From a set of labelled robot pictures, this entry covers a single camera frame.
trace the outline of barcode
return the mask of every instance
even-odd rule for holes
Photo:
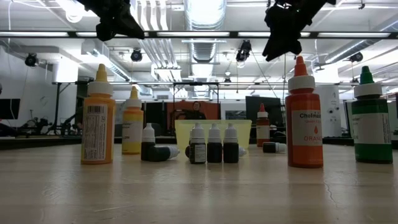
[[[104,113],[105,107],[104,106],[88,106],[87,113],[90,114],[101,114]]]

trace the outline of green bottle cap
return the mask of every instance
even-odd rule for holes
[[[373,75],[368,66],[363,66],[362,73],[361,73],[361,80],[360,80],[359,84],[362,85],[362,84],[369,84],[369,83],[374,83]]]

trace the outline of bottle label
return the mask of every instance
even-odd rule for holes
[[[195,162],[206,162],[206,145],[195,145]]]
[[[123,122],[123,142],[141,142],[142,139],[142,121]]]
[[[391,144],[388,113],[353,114],[355,144]]]
[[[269,139],[269,125],[259,125],[256,128],[257,139]]]
[[[294,146],[322,146],[320,110],[292,111],[292,143]]]
[[[83,120],[84,160],[100,161],[106,155],[108,106],[89,105]]]

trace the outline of orange bottle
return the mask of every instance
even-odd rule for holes
[[[262,143],[270,141],[268,113],[266,112],[263,103],[261,103],[260,111],[257,112],[256,136],[257,147],[262,147]]]
[[[307,74],[303,57],[298,56],[294,76],[288,81],[290,96],[287,112],[287,151],[289,166],[323,167],[321,106],[312,93],[315,79]]]
[[[103,64],[98,67],[96,80],[88,84],[87,93],[83,107],[81,163],[112,163],[116,102],[111,99],[113,88]]]

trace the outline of monitor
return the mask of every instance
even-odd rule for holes
[[[266,112],[268,112],[268,119],[270,121],[270,124],[273,124],[277,127],[284,127],[280,98],[247,96],[246,119],[250,119],[252,121],[252,124],[256,123],[257,112],[260,111],[261,103],[264,104]]]
[[[0,119],[18,119],[20,103],[21,99],[0,99]]]

